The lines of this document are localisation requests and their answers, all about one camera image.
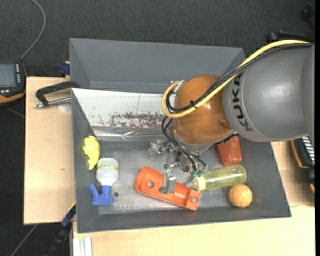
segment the blue spray nozzle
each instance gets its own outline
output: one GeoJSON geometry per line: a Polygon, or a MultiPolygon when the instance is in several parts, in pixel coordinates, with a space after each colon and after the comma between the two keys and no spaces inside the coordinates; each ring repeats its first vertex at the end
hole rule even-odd
{"type": "Polygon", "coordinates": [[[109,206],[109,204],[115,201],[111,196],[111,186],[102,185],[101,194],[99,194],[95,185],[90,184],[89,188],[92,194],[91,204],[93,206],[109,206]]]}

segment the orange plastic part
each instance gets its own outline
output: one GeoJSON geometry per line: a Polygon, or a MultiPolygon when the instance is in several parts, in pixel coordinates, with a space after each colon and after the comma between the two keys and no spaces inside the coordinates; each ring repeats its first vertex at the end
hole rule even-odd
{"type": "Polygon", "coordinates": [[[144,195],[157,198],[193,211],[197,210],[200,193],[179,183],[175,183],[174,193],[161,194],[159,189],[163,185],[163,175],[149,167],[142,167],[139,171],[134,187],[144,195]]]}
{"type": "Polygon", "coordinates": [[[217,147],[225,166],[235,165],[242,161],[239,136],[233,136],[226,142],[218,144],[217,147]]]}

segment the ball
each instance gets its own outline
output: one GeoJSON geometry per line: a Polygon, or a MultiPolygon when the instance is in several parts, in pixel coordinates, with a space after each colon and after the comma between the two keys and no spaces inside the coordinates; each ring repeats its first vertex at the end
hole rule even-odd
{"type": "Polygon", "coordinates": [[[234,206],[245,208],[252,202],[252,191],[246,185],[234,185],[229,190],[229,200],[234,206]]]}

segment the blue object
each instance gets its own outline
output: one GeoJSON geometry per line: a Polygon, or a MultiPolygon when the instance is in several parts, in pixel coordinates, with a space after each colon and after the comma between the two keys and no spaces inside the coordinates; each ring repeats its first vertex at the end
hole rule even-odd
{"type": "Polygon", "coordinates": [[[70,76],[70,64],[69,63],[61,63],[59,67],[59,71],[66,76],[70,76]]]}
{"type": "Polygon", "coordinates": [[[109,204],[113,203],[115,200],[111,196],[111,186],[109,185],[102,185],[101,191],[102,193],[99,194],[95,185],[89,185],[91,194],[92,194],[92,202],[93,206],[109,206],[109,204]]]}

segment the clear plastic bottle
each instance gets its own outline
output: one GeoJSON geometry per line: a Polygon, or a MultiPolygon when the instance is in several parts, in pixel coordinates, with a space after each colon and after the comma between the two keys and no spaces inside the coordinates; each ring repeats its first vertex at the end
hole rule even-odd
{"type": "Polygon", "coordinates": [[[246,180],[246,169],[240,164],[234,164],[220,169],[205,171],[201,177],[194,177],[186,185],[197,191],[204,191],[243,184],[246,180]]]}

